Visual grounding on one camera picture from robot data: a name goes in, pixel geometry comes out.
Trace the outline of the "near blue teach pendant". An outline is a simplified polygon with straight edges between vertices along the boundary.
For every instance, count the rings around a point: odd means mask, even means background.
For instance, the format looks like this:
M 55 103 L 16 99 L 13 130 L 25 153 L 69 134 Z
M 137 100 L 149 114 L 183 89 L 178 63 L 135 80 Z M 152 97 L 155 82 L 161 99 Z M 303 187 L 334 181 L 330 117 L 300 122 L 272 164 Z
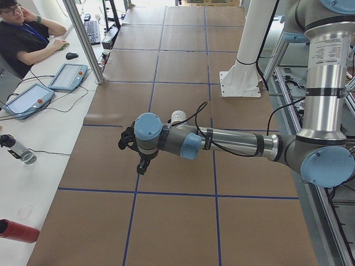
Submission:
M 53 90 L 36 83 L 4 104 L 3 109 L 15 118 L 24 120 L 42 110 L 54 95 Z

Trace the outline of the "person in black shirt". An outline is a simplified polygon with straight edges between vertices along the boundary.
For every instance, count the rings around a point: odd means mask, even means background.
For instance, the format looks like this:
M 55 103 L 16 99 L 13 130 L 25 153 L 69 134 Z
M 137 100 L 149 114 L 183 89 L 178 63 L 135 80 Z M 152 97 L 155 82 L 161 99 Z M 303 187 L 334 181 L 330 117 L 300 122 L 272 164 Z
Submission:
M 21 78 L 34 64 L 69 45 L 61 38 L 49 45 L 49 37 L 64 35 L 66 28 L 31 12 L 17 1 L 1 1 L 1 18 L 1 55 Z

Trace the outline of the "red cylindrical bottle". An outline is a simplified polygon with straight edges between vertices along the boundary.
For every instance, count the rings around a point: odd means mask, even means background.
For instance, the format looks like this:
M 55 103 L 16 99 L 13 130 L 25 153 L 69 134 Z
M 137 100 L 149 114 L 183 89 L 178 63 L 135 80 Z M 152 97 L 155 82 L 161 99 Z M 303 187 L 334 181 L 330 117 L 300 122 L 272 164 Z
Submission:
M 36 228 L 7 219 L 1 220 L 1 238 L 25 243 L 34 243 L 37 241 L 39 234 L 40 231 Z

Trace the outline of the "black keyboard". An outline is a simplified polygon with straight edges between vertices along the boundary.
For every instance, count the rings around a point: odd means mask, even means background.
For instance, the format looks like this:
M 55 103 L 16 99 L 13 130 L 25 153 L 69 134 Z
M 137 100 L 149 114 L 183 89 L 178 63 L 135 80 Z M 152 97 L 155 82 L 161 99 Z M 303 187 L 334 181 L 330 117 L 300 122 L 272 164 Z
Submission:
M 83 26 L 88 37 L 89 43 L 91 45 L 100 44 L 100 28 L 98 21 L 85 21 Z

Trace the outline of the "brown paper table cover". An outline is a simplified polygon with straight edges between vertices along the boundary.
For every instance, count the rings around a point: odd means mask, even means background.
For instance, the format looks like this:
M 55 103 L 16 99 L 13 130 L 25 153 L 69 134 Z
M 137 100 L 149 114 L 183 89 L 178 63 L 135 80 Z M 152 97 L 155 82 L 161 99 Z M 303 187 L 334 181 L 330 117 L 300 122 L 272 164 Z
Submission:
M 266 158 L 167 152 L 138 175 L 118 148 L 140 114 L 163 122 L 199 113 L 201 127 L 277 133 L 270 98 L 225 98 L 219 73 L 235 61 L 237 7 L 135 7 L 48 212 L 29 265 L 316 265 L 290 170 Z

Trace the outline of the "white pedestal column with base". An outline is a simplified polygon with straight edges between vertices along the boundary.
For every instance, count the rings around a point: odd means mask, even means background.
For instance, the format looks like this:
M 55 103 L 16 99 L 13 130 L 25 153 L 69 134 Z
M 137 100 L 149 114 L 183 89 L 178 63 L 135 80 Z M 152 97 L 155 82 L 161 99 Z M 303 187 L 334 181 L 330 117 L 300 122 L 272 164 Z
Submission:
M 277 0 L 250 2 L 235 64 L 229 71 L 220 72 L 223 97 L 259 98 L 261 96 L 256 65 L 277 6 Z

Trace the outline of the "black computer mouse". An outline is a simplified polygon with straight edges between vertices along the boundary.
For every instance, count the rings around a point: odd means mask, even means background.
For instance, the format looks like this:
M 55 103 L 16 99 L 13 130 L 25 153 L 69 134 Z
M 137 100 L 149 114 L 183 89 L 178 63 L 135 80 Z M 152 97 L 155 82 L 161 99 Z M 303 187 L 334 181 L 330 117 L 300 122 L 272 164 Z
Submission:
M 67 60 L 72 60 L 74 58 L 77 58 L 79 57 L 78 53 L 75 53 L 75 52 L 68 52 L 66 55 L 65 55 L 65 58 Z

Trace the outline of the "aluminium frame post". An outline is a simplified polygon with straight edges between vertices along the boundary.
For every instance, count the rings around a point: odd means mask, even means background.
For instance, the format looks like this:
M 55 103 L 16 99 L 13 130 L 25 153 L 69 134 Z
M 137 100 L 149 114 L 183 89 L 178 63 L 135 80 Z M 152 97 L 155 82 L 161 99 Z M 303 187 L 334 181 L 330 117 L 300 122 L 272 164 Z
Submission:
M 102 74 L 102 70 L 95 56 L 94 50 L 85 32 L 81 17 L 76 7 L 76 3 L 74 0 L 63 0 L 63 3 L 68 12 L 72 25 L 77 33 L 77 36 L 82 45 L 86 58 L 89 62 L 89 65 L 94 73 L 95 79 L 98 84 L 102 84 L 104 81 L 104 76 Z

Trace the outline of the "blue teach pendant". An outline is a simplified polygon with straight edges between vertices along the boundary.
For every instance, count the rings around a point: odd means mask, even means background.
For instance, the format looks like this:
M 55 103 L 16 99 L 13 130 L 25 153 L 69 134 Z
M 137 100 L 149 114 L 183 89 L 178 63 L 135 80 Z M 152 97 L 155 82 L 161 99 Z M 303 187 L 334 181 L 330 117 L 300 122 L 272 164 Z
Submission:
M 73 91 L 85 78 L 88 66 L 84 64 L 63 64 L 48 88 L 54 91 Z
M 42 110 L 54 95 L 53 90 L 36 83 L 4 104 L 3 109 L 15 118 L 24 120 Z

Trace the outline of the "clear water bottle black cap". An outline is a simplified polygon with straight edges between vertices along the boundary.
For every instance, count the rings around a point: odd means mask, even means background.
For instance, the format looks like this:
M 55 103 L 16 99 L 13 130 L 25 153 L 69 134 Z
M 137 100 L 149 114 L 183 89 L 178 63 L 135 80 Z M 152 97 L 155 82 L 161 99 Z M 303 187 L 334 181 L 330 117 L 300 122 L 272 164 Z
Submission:
M 8 152 L 16 159 L 21 160 L 26 165 L 33 164 L 37 157 L 12 135 L 1 135 L 1 147 L 6 147 Z

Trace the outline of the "white smiley face mug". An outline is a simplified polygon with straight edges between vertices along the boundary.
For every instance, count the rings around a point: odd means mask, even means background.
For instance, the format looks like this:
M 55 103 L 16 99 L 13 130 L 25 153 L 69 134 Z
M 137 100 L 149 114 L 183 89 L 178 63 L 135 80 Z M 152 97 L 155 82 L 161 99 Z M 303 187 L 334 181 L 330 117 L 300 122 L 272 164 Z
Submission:
M 170 123 L 175 124 L 186 120 L 187 116 L 184 111 L 176 110 L 171 114 Z

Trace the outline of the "far blue teach pendant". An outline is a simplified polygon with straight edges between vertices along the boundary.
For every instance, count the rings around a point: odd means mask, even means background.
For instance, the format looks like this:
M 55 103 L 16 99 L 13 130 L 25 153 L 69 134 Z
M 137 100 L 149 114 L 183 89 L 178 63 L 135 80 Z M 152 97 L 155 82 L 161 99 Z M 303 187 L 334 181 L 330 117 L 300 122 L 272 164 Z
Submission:
M 63 64 L 48 88 L 54 91 L 73 91 L 85 78 L 88 66 L 84 64 Z

